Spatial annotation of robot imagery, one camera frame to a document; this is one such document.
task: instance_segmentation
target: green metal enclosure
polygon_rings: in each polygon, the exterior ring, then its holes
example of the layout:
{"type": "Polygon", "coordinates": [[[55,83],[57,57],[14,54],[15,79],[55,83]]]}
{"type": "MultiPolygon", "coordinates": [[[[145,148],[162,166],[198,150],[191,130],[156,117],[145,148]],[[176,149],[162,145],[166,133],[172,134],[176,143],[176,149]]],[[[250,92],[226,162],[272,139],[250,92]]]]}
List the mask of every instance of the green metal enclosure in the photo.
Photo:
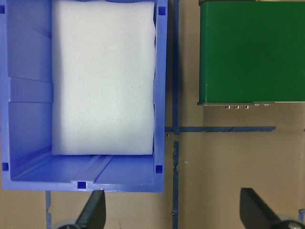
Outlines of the green metal enclosure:
{"type": "Polygon", "coordinates": [[[200,7],[198,104],[305,101],[305,2],[200,7]]]}

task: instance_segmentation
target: blue plastic bin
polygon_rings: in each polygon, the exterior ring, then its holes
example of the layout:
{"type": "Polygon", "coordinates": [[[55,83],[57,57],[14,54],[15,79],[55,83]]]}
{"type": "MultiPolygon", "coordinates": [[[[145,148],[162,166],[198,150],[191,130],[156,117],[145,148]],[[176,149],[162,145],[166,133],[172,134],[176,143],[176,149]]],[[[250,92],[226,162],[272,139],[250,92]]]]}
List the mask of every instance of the blue plastic bin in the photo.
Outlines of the blue plastic bin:
{"type": "Polygon", "coordinates": [[[163,191],[167,0],[154,2],[153,154],[64,156],[51,154],[51,0],[0,0],[4,189],[163,191]]]}

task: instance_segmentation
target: square hole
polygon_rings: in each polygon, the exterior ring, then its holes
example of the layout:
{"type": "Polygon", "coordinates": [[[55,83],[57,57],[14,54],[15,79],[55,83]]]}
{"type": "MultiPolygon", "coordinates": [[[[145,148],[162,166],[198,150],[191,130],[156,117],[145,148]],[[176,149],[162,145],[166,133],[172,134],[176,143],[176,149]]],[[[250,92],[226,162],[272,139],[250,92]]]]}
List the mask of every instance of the square hole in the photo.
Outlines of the square hole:
{"type": "Polygon", "coordinates": [[[163,173],[163,166],[156,166],[156,173],[163,173]]]}
{"type": "Polygon", "coordinates": [[[77,182],[77,188],[78,189],[85,189],[86,187],[87,187],[86,182],[84,182],[84,181],[77,182]]]}
{"type": "Polygon", "coordinates": [[[159,13],[159,15],[165,15],[165,13],[166,13],[165,6],[159,6],[158,13],[159,13]]]}
{"type": "Polygon", "coordinates": [[[5,13],[5,6],[0,5],[0,14],[4,14],[4,13],[5,13]]]}
{"type": "Polygon", "coordinates": [[[9,170],[9,164],[8,163],[2,163],[2,171],[8,171],[9,170]]]}

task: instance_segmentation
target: blue tape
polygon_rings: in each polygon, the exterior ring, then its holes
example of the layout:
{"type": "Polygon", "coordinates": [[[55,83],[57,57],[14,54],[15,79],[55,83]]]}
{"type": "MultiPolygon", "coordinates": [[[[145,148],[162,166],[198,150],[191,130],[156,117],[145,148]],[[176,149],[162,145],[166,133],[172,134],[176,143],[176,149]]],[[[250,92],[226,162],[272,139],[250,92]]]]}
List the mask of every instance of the blue tape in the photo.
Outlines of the blue tape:
{"type": "Polygon", "coordinates": [[[299,220],[304,222],[305,209],[299,210],[299,220]]]}
{"type": "Polygon", "coordinates": [[[173,127],[178,127],[179,93],[179,0],[173,1],[173,127]]]}
{"type": "Polygon", "coordinates": [[[166,126],[165,132],[272,132],[276,126],[166,126]]]}
{"type": "Polygon", "coordinates": [[[178,229],[179,142],[173,143],[173,229],[178,229]]]}
{"type": "Polygon", "coordinates": [[[51,206],[51,192],[46,191],[45,196],[46,196],[46,228],[52,229],[51,213],[49,213],[49,209],[51,206]]]}

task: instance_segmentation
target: foam insert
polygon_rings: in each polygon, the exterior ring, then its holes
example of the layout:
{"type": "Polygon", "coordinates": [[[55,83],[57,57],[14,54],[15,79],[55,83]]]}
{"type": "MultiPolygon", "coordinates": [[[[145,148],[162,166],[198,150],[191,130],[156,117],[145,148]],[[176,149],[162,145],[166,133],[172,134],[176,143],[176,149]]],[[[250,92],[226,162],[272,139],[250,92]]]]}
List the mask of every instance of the foam insert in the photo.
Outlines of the foam insert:
{"type": "Polygon", "coordinates": [[[153,151],[154,2],[52,1],[52,153],[153,151]]]}

